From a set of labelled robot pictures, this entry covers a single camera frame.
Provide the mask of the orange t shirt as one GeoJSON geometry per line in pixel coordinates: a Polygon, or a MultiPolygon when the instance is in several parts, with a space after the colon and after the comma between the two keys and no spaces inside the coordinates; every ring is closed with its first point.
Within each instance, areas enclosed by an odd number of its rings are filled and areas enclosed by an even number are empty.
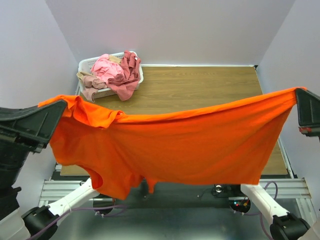
{"type": "Polygon", "coordinates": [[[59,95],[66,108],[50,140],[56,161],[77,165],[93,189],[124,200],[147,181],[189,185],[260,181],[297,103],[294,88],[205,108],[155,115],[126,114],[59,95]]]}

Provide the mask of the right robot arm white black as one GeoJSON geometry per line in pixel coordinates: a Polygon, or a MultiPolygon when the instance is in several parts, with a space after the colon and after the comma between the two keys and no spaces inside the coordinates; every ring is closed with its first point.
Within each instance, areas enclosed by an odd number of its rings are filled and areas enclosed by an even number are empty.
{"type": "MultiPolygon", "coordinates": [[[[295,90],[299,131],[307,137],[320,137],[320,97],[309,90],[295,90]]],[[[275,196],[278,185],[275,181],[268,182],[265,187],[250,185],[243,178],[230,182],[231,192],[235,195],[243,193],[258,208],[260,221],[265,218],[269,223],[273,240],[318,240],[320,238],[320,220],[310,226],[303,218],[279,205],[271,197],[266,188],[274,184],[275,196]]]]}

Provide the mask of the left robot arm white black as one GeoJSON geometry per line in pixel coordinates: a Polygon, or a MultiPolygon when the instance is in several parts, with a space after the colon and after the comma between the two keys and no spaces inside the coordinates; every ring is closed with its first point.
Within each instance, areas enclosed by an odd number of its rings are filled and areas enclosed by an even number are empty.
{"type": "Polygon", "coordinates": [[[14,188],[29,153],[46,148],[63,115],[67,103],[58,100],[38,107],[0,109],[0,238],[2,240],[48,240],[63,218],[79,210],[88,200],[111,193],[111,184],[98,180],[94,189],[88,179],[65,197],[42,207],[19,213],[14,188]]]}

